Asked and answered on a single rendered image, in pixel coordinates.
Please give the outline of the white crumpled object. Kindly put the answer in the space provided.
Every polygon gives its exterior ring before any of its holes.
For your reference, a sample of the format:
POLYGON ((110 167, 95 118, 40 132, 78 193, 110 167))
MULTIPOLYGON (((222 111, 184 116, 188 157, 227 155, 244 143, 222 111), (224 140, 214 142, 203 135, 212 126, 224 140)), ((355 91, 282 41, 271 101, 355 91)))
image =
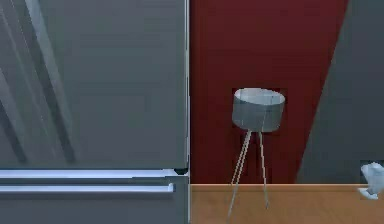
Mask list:
POLYGON ((384 167, 372 162, 361 167, 361 172, 365 177, 368 187, 359 188, 362 196, 369 200, 378 200, 378 195, 384 190, 384 167))

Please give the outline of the grey steel fridge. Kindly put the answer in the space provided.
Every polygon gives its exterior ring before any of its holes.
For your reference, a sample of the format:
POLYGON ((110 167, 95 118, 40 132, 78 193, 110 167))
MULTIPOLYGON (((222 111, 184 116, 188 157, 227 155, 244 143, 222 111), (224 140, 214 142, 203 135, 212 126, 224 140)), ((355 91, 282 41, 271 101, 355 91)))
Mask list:
POLYGON ((0 0, 0 224, 191 224, 189 0, 0 0))

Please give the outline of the grey tripod floor lamp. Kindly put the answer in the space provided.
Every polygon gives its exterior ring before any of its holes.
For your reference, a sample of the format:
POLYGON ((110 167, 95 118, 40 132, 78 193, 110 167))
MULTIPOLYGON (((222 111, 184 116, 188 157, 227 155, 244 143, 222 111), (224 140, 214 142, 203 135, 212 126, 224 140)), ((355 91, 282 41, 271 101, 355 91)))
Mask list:
POLYGON ((279 129, 284 103, 284 95, 264 88, 240 88, 233 95, 232 122, 237 127, 245 130, 246 136, 230 182, 231 185, 234 185, 234 189, 227 212, 226 224, 230 224, 241 174, 253 133, 257 133, 259 138, 265 208, 269 207, 263 134, 279 129))

